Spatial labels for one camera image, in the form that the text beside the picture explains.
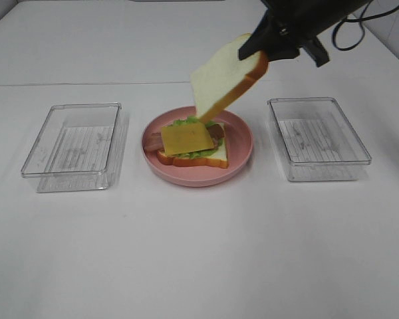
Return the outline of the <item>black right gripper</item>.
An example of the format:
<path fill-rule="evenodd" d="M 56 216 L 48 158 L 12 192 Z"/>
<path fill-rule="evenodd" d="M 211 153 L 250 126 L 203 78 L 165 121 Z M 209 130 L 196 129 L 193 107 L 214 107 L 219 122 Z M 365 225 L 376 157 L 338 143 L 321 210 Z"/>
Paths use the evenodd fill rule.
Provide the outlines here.
<path fill-rule="evenodd" d="M 304 49 L 317 67 L 330 61 L 318 35 L 365 1 L 264 1 L 267 14 L 238 50 L 239 60 L 263 51 L 268 60 L 294 59 Z"/>

